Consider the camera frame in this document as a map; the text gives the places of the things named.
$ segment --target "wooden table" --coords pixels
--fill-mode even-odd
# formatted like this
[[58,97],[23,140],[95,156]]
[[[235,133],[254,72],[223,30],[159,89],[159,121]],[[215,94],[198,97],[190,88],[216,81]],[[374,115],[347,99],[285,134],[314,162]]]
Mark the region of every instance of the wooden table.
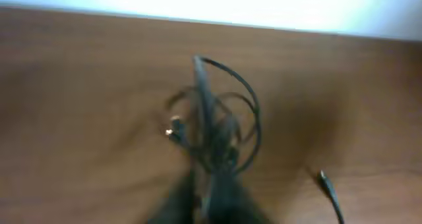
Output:
[[[420,43],[6,7],[0,19],[1,223],[143,223],[188,167],[163,106],[193,81],[195,53],[258,94],[262,151],[241,178],[274,222],[336,223],[307,172],[324,169],[347,223],[422,223]],[[216,91],[241,88],[210,74]]]

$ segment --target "wooden surface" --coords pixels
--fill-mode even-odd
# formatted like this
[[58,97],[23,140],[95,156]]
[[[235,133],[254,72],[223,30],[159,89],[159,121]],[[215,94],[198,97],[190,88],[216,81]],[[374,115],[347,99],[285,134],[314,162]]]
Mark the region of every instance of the wooden surface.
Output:
[[[422,223],[420,43],[8,8],[0,19],[1,223],[143,223],[187,170],[160,129],[195,53],[258,94],[263,147],[242,179],[275,223],[336,223],[318,169],[347,223]],[[210,74],[216,91],[239,90]]]

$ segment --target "white wall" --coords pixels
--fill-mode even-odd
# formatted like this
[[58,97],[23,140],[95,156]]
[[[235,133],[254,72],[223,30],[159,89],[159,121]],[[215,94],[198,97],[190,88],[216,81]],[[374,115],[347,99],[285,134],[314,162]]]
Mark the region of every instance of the white wall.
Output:
[[422,40],[422,0],[0,0],[0,3]]

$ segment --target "brown wooden surface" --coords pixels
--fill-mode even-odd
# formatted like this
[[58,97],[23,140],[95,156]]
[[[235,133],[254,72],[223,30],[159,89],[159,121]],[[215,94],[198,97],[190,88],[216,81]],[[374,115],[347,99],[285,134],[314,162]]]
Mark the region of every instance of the brown wooden surface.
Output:
[[[274,222],[336,223],[307,174],[324,169],[347,223],[422,223],[420,43],[8,8],[0,19],[1,223],[142,223],[187,169],[160,125],[195,53],[258,94],[264,144],[242,179]],[[215,90],[240,88],[210,73]]]

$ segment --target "dark blurry object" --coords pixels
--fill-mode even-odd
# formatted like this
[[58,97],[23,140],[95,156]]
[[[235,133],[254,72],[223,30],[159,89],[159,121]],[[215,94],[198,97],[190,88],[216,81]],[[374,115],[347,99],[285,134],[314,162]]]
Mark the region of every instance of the dark blurry object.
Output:
[[[260,107],[256,94],[241,76],[225,65],[201,56],[194,56],[193,61],[195,86],[180,91],[167,104],[171,111],[175,104],[187,99],[190,112],[185,117],[172,117],[171,128],[166,130],[170,140],[186,149],[193,166],[148,223],[270,223],[236,179],[251,165],[261,144]],[[205,63],[226,71],[242,83],[252,101],[235,92],[214,95],[208,87]],[[254,115],[254,124],[244,136],[239,121],[224,104],[229,98],[245,102]],[[252,152],[239,164],[241,148],[253,138]],[[327,180],[321,179],[321,185],[332,190]],[[334,190],[328,194],[334,194],[331,200],[336,202]]]

